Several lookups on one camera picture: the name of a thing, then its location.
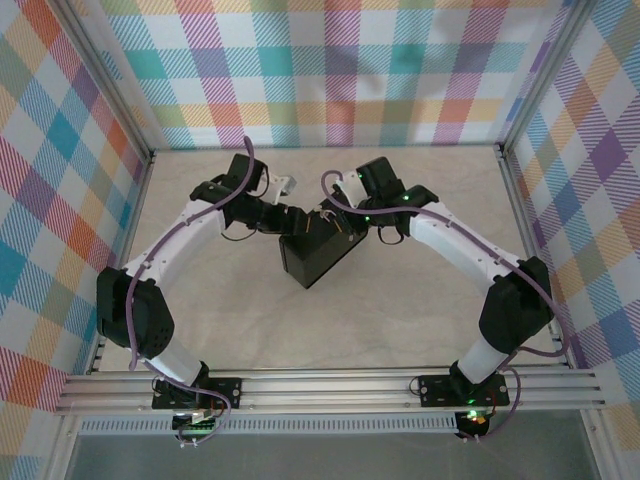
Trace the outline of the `long aluminium base rail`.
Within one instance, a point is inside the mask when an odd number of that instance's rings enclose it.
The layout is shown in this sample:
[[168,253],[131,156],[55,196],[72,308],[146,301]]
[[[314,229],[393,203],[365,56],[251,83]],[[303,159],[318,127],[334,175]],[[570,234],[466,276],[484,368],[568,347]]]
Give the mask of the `long aluminium base rail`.
[[[464,407],[422,407],[418,377],[427,369],[258,369],[222,370],[219,377],[242,380],[238,414],[415,413],[464,411]],[[149,414],[150,372],[97,372],[70,377],[58,414]],[[598,409],[606,404],[595,373],[563,365],[517,366],[504,375],[511,407],[522,410]]]

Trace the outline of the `black box with painted lid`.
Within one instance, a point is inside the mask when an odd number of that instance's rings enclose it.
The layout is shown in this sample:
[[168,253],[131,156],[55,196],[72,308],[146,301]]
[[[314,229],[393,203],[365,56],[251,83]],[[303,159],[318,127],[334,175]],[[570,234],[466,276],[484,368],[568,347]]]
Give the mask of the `black box with painted lid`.
[[[333,210],[334,220],[327,223],[316,213],[311,231],[305,231],[307,216],[298,216],[294,233],[281,235],[279,249],[283,269],[305,289],[310,288],[333,266],[350,253],[368,235],[368,223],[361,215],[351,214],[336,208],[328,200],[316,208]],[[353,228],[352,235],[337,229],[337,217],[343,216]]]

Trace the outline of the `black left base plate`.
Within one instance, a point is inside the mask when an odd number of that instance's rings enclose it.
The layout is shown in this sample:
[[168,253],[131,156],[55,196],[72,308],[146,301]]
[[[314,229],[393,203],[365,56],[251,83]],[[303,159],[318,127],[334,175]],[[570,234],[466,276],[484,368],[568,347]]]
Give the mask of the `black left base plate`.
[[[242,393],[242,380],[240,378],[202,378],[195,385],[195,388],[213,391],[226,397],[233,409],[237,409],[240,406]],[[152,390],[154,396],[151,407],[154,410],[220,410],[225,407],[224,401],[219,398],[214,398],[209,394],[185,390],[159,379],[155,379],[152,382]]]

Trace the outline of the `aluminium frame post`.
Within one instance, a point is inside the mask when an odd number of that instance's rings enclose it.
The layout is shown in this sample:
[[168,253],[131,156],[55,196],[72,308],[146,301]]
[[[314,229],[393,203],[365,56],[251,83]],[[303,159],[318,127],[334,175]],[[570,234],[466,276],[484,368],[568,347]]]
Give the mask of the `aluminium frame post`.
[[535,110],[556,78],[565,58],[570,53],[572,46],[597,3],[598,0],[573,0],[569,5],[567,15],[558,29],[558,35],[538,62],[539,69],[531,82],[531,88],[513,115],[513,119],[509,123],[509,129],[503,139],[498,142],[503,152],[512,150],[519,138],[525,133],[526,127],[535,114]]
[[93,42],[71,0],[47,1],[69,35],[71,42],[78,50],[98,89],[105,96],[115,117],[121,123],[128,139],[132,142],[133,148],[141,156],[145,164],[152,163],[154,150],[145,139],[142,129],[125,101],[125,97],[120,92],[114,77],[107,68],[100,50]]

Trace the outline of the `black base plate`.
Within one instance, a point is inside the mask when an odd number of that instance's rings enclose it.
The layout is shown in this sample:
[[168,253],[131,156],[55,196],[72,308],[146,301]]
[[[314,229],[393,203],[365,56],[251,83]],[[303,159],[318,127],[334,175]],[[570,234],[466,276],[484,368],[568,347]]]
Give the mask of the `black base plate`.
[[481,384],[471,384],[465,377],[423,375],[418,377],[418,388],[422,407],[493,407],[510,404],[505,378],[497,373]]
[[[240,378],[202,378],[195,385],[195,388],[213,391],[226,397],[233,409],[237,409],[240,406],[242,393],[242,380]],[[185,390],[159,379],[155,379],[152,382],[152,390],[154,396],[151,407],[154,410],[220,410],[225,407],[224,401],[219,398],[214,398],[209,394]]]

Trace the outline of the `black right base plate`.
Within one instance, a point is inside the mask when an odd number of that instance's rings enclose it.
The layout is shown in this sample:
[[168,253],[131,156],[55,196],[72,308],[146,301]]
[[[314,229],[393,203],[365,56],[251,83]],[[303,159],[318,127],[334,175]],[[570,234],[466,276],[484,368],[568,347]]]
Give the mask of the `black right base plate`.
[[497,373],[481,384],[471,384],[465,377],[423,375],[418,377],[418,388],[422,407],[493,407],[510,404],[505,378]]

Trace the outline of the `aluminium frame leg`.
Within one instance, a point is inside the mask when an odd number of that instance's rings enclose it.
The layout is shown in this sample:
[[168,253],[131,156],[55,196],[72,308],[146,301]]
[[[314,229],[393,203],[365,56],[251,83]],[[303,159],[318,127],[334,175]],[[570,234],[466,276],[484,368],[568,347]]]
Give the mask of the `aluminium frame leg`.
[[59,418],[56,435],[42,480],[65,480],[83,417],[67,414]]
[[601,480],[617,480],[611,445],[600,411],[583,409],[580,414]]

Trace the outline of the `aluminium side rail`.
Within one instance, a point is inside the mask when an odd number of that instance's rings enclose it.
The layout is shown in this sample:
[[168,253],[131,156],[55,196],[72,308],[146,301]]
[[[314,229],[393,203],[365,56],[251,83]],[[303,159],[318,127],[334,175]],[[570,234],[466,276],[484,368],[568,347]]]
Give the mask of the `aluminium side rail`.
[[[510,155],[505,150],[504,145],[501,143],[497,143],[494,145],[494,152],[513,210],[524,250],[528,256],[537,256],[538,258],[542,258],[541,250],[536,243],[533,228],[531,227],[529,222],[529,217],[525,208],[524,197],[518,188],[516,176],[510,163]],[[571,342],[567,321],[561,313],[560,307],[558,305],[555,305],[553,312],[553,320],[550,322],[547,329],[549,330],[549,334],[555,348],[555,350],[553,351],[554,358],[558,359],[559,362],[563,365],[566,365],[569,368],[573,368],[574,365],[572,362],[571,353],[569,351]]]
[[[142,170],[138,195],[129,215],[120,249],[115,259],[107,262],[108,267],[121,268],[129,259],[158,153],[159,151],[157,149],[149,151],[149,159]],[[105,345],[106,340],[104,337],[97,329],[94,329],[91,347],[84,367],[84,375],[91,375],[99,371],[99,364]]]

